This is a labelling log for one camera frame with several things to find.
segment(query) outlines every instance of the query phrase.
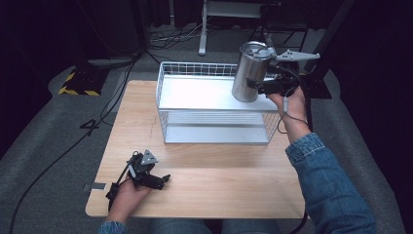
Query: denim sleeve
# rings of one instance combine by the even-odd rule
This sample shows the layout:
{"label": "denim sleeve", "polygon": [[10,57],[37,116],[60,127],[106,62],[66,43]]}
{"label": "denim sleeve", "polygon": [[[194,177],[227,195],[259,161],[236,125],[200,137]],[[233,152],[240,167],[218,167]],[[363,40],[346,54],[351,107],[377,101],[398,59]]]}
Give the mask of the denim sleeve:
{"label": "denim sleeve", "polygon": [[127,226],[117,221],[105,221],[100,225],[98,234],[125,234]]}
{"label": "denim sleeve", "polygon": [[349,177],[316,134],[285,150],[298,174],[316,233],[375,233],[375,219]]}

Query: wooden table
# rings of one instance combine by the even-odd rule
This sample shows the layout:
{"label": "wooden table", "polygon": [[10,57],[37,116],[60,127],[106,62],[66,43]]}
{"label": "wooden table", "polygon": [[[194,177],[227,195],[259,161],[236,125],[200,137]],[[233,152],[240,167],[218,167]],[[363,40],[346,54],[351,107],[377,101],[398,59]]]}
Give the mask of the wooden table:
{"label": "wooden table", "polygon": [[171,174],[163,190],[153,190],[136,216],[203,218],[301,218],[304,199],[297,173],[284,150],[286,135],[268,145],[164,144],[156,106],[155,81],[130,81],[86,206],[90,216],[106,216],[105,198],[134,151],[149,149],[159,163],[154,176]]}

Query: stainless steel cup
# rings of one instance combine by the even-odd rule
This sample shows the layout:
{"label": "stainless steel cup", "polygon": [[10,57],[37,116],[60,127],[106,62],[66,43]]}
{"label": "stainless steel cup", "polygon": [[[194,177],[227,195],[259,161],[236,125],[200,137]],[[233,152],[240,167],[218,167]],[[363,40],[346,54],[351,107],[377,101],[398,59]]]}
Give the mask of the stainless steel cup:
{"label": "stainless steel cup", "polygon": [[246,42],[240,47],[240,58],[232,89],[234,98],[243,102],[257,100],[258,92],[247,86],[246,78],[257,82],[263,81],[274,52],[274,48],[255,41]]}

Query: person's right hand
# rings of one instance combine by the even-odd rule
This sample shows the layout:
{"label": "person's right hand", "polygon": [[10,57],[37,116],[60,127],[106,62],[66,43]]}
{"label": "person's right hand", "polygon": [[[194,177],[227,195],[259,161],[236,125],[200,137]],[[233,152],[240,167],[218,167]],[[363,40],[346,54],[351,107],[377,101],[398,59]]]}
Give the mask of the person's right hand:
{"label": "person's right hand", "polygon": [[288,139],[292,143],[296,139],[309,134],[311,131],[306,121],[305,98],[300,87],[295,89],[294,94],[288,97],[287,113],[283,111],[283,99],[281,95],[272,94],[267,96],[279,109],[279,114],[285,125]]}

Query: black cable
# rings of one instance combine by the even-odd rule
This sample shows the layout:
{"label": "black cable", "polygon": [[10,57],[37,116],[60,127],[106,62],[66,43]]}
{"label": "black cable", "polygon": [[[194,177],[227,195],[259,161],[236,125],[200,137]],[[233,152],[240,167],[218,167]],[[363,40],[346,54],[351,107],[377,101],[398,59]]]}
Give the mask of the black cable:
{"label": "black cable", "polygon": [[[135,58],[134,62],[128,67],[127,72],[126,73],[126,79],[128,79],[130,73],[131,73],[131,69],[133,68],[133,66],[136,64],[137,58]],[[16,217],[19,211],[19,207],[21,206],[22,201],[24,200],[25,196],[28,194],[28,192],[30,191],[30,189],[36,184],[36,182],[52,167],[54,166],[60,159],[62,159],[64,156],[66,156],[66,154],[68,154],[74,147],[76,147],[83,139],[85,139],[94,129],[96,129],[100,123],[103,122],[104,118],[106,118],[108,116],[108,114],[110,113],[110,111],[112,111],[112,109],[115,107],[116,103],[119,101],[120,96],[118,96],[115,104],[106,112],[106,114],[102,117],[100,115],[100,120],[97,122],[96,125],[92,126],[87,133],[85,133],[83,136],[81,136],[75,143],[73,143],[66,151],[64,151],[60,156],[58,156],[45,170],[43,170],[43,172],[41,174],[39,174],[31,183],[30,185],[26,188],[26,190],[24,190],[23,194],[21,195],[18,203],[16,204],[15,210],[13,212],[12,215],[12,220],[10,222],[10,227],[9,227],[9,234],[13,234],[13,229],[15,226],[15,221],[16,221]]]}
{"label": "black cable", "polygon": [[175,34],[176,29],[173,30],[169,35],[165,36],[163,32],[156,32],[156,36],[154,38],[150,38],[150,41],[158,41],[158,42],[166,42],[168,40],[173,40],[177,37],[180,37],[183,34],[183,29],[180,29],[180,32]]}
{"label": "black cable", "polygon": [[[106,103],[106,105],[102,108],[101,112],[100,112],[100,121],[106,125],[109,126],[113,126],[112,124],[109,124],[107,122],[104,121],[104,118],[106,118],[106,116],[113,110],[113,108],[115,108],[116,104],[118,103],[118,101],[121,99],[122,93],[125,90],[125,87],[127,85],[127,81],[128,78],[130,76],[131,73],[131,69],[133,68],[133,66],[136,64],[138,58],[134,58],[133,62],[130,64],[130,66],[127,68],[127,70],[125,71],[125,77],[124,80],[122,81],[121,85],[118,87],[118,89],[116,90],[115,94],[113,95],[113,97]],[[109,105],[110,101],[113,100],[113,98],[115,98],[115,96],[118,94],[118,92],[121,90],[121,92],[119,93],[118,97],[115,100],[115,103],[113,103],[113,105],[111,106],[111,108],[109,108],[109,110],[107,111],[106,115],[104,117],[102,117],[104,110],[106,109],[106,107]]]}
{"label": "black cable", "polygon": [[280,123],[282,122],[282,117],[280,117],[279,122],[277,123],[277,131],[279,131],[280,134],[288,134],[288,132],[282,132],[280,130]]}
{"label": "black cable", "polygon": [[125,168],[124,168],[124,170],[122,171],[121,175],[119,176],[118,181],[116,181],[116,184],[117,184],[117,185],[121,186],[121,184],[125,182],[125,181],[123,181],[123,182],[121,183],[121,180],[122,180],[122,178],[124,177],[124,174],[127,172],[128,167],[129,167],[129,163],[127,163],[127,165],[125,166]]}
{"label": "black cable", "polygon": [[[174,30],[163,30],[163,31],[152,31],[150,32],[150,34],[155,34],[155,36],[151,36],[151,40],[153,41],[162,41],[162,40],[166,40],[169,39],[171,37],[193,37],[193,36],[189,36],[192,32],[195,32],[197,28],[199,28],[201,25],[198,25],[194,28],[188,28],[188,29],[181,29],[180,32],[178,34],[173,35],[173,33],[176,31],[176,29]],[[170,32],[171,33],[169,35],[165,35],[164,32]]]}
{"label": "black cable", "polygon": [[158,55],[154,55],[154,54],[152,54],[152,56],[153,56],[153,57],[158,57],[158,58],[161,58],[161,59],[166,59],[166,60],[169,60],[169,61],[176,61],[176,60],[173,60],[173,59],[168,58],[168,57],[158,56]]}
{"label": "black cable", "polygon": [[186,42],[186,41],[192,40],[194,37],[201,36],[201,34],[196,34],[196,35],[190,36],[191,33],[201,30],[202,29],[201,26],[202,26],[202,24],[199,24],[196,27],[194,27],[193,29],[187,29],[187,31],[189,31],[188,33],[183,32],[183,29],[181,29],[178,34],[173,35],[174,32],[176,31],[176,30],[174,30],[169,36],[165,36],[165,37],[164,37],[164,34],[162,32],[154,32],[154,33],[161,33],[163,35],[163,37],[160,37],[160,38],[155,37],[153,40],[161,41],[161,40],[165,39],[165,42],[164,42],[163,46],[157,46],[157,45],[153,45],[152,40],[151,40],[150,48],[153,49],[153,50],[169,49],[169,48],[175,46],[176,44],[178,44],[179,42]]}
{"label": "black cable", "polygon": [[119,186],[122,186],[122,184],[124,184],[124,183],[125,183],[126,181],[128,181],[128,180],[131,180],[131,177],[126,178],[124,181],[120,182],[120,183],[119,183]]}
{"label": "black cable", "polygon": [[148,54],[155,62],[157,62],[158,64],[161,64],[160,61],[158,61],[151,53],[149,53],[147,50],[145,50],[146,54]]}
{"label": "black cable", "polygon": [[[299,86],[301,87],[301,90],[303,91],[303,95],[304,95],[304,101],[305,101],[304,105],[305,105],[305,110],[306,110],[306,115],[307,115],[307,123],[304,120],[294,118],[294,117],[288,115],[287,113],[285,113],[285,114],[290,118],[293,118],[295,120],[299,120],[299,121],[302,121],[302,122],[306,123],[308,125],[310,131],[312,132],[313,131],[313,118],[312,118],[312,112],[311,112],[311,98],[309,96],[309,91],[307,90],[307,86],[306,86],[305,81],[301,78],[301,76],[299,74],[296,74],[294,71],[292,71],[288,68],[281,67],[281,66],[278,66],[277,68],[279,70],[283,71],[283,72],[286,72],[286,73],[292,75],[294,78],[298,79]],[[294,230],[292,230],[290,233],[291,234],[298,233],[304,227],[304,225],[306,224],[307,219],[308,219],[308,214],[307,214],[307,211],[304,210],[304,214],[303,214],[303,217],[301,219],[300,224]]]}

